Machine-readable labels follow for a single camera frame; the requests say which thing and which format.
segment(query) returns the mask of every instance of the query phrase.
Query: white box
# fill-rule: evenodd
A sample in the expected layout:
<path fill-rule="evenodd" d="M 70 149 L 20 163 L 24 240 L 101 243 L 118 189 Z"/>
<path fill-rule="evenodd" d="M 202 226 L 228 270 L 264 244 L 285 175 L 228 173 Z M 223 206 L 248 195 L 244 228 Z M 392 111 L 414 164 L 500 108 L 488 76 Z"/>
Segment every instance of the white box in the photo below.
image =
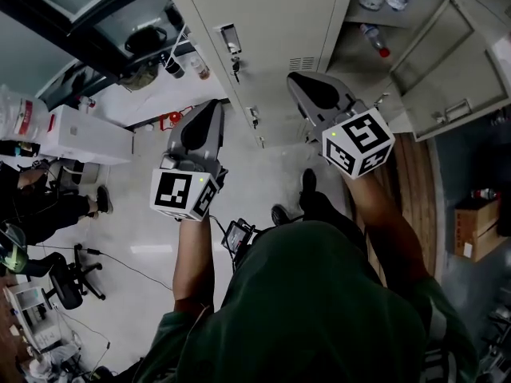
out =
<path fill-rule="evenodd" d="M 206 172 L 154 169 L 151 208 L 176 219 L 202 221 L 219 190 Z"/>
<path fill-rule="evenodd" d="M 82 163 L 131 161 L 132 132 L 67 105 L 59 106 L 51 114 L 50 131 L 41 142 L 41 154 Z"/>
<path fill-rule="evenodd" d="M 395 138 L 376 108 L 323 131 L 323 156 L 351 179 L 384 164 Z"/>

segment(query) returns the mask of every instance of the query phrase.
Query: metal shelf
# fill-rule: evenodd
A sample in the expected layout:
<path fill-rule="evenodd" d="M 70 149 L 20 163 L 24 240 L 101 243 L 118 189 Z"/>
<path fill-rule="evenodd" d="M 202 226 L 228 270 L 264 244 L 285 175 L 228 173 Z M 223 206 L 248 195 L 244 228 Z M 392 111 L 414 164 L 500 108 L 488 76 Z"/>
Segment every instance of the metal shelf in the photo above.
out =
<path fill-rule="evenodd" d="M 358 0 L 350 0 L 345 22 L 358 22 L 415 29 L 430 18 L 443 0 L 409 0 L 403 11 L 395 11 L 384 4 L 380 11 L 364 9 Z"/>

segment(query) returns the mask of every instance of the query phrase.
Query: white tiled floor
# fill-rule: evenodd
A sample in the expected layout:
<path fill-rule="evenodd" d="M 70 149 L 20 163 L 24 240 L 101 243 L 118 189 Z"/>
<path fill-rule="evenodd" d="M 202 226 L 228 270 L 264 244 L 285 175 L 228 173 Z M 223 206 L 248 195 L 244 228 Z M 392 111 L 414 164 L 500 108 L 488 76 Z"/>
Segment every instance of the white tiled floor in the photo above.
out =
<path fill-rule="evenodd" d="M 231 220 L 243 217 L 258 228 L 272 225 L 270 209 L 281 203 L 299 213 L 299 177 L 307 167 L 318 176 L 318 189 L 344 211 L 340 175 L 305 144 L 285 148 L 260 149 L 243 116 L 226 106 L 224 147 L 220 161 L 229 169 L 225 186 L 215 198 L 211 213 L 227 228 Z M 168 132 L 139 129 L 135 135 L 135 156 L 131 164 L 105 168 L 99 183 L 107 183 L 114 212 L 96 221 L 82 220 L 77 226 L 60 230 L 46 245 L 71 247 L 81 242 L 85 247 L 110 254 L 147 275 L 172 285 L 176 261 L 178 227 L 173 219 L 149 209 L 152 170 L 160 163 L 166 149 Z M 212 224 L 216 270 L 215 306 L 220 308 L 232 275 L 228 253 L 220 246 L 221 233 Z M 49 248 L 49 254 L 55 250 Z M 72 262 L 72 251 L 59 251 Z M 42 248 L 31 247 L 31 258 L 44 256 Z M 101 361 L 118 372 L 144 356 L 151 344 L 161 316 L 172 309 L 172 293 L 143 278 L 107 257 L 84 255 L 89 262 L 102 262 L 103 270 L 94 274 L 93 284 L 106 295 L 99 301 L 87 295 L 70 316 L 104 334 L 111 342 Z M 48 280 L 41 280 L 48 285 Z M 68 320 L 83 341 L 83 361 L 92 368 L 105 350 L 105 340 L 83 326 Z M 62 333 L 69 331 L 60 322 Z"/>

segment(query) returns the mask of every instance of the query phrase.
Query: black pants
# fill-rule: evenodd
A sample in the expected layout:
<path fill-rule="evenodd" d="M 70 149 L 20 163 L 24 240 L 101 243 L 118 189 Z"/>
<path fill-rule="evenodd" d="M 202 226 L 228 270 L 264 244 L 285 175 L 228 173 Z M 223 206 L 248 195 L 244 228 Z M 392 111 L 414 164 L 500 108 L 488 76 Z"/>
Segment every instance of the black pants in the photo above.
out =
<path fill-rule="evenodd" d="M 332 206 L 330 200 L 323 193 L 319 191 L 304 192 L 300 196 L 299 205 L 303 210 L 303 221 L 323 221 L 324 223 L 331 224 L 341 231 L 367 258 L 366 238 L 360 228 L 344 214 L 335 210 L 335 207 Z M 256 244 L 261 235 L 266 234 L 274 228 L 276 227 L 270 227 L 261 231 L 254 238 L 252 246 Z M 238 250 L 235 257 L 236 265 L 241 262 L 250 247 L 251 246 L 246 246 L 245 248 L 241 247 Z"/>
<path fill-rule="evenodd" d="M 58 199 L 53 195 L 38 195 L 18 200 L 20 220 L 10 223 L 23 230 L 26 243 L 31 245 L 47 240 L 60 228 L 73 226 L 89 213 L 89 201 L 82 195 L 61 195 Z"/>

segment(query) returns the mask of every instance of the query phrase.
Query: sneaker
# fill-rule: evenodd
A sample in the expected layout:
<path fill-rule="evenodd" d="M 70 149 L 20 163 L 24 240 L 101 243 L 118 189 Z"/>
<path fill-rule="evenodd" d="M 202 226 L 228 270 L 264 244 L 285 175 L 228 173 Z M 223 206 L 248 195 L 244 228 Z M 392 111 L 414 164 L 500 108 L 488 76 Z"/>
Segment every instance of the sneaker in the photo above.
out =
<path fill-rule="evenodd" d="M 271 219 L 277 227 L 291 222 L 287 210 L 280 204 L 276 204 L 271 208 Z"/>
<path fill-rule="evenodd" d="M 97 210 L 101 213 L 110 214 L 113 211 L 112 202 L 110 201 L 109 191 L 105 186 L 97 188 Z"/>
<path fill-rule="evenodd" d="M 313 193 L 316 191 L 316 174 L 312 169 L 305 169 L 302 174 L 302 191 L 300 194 L 307 192 Z"/>

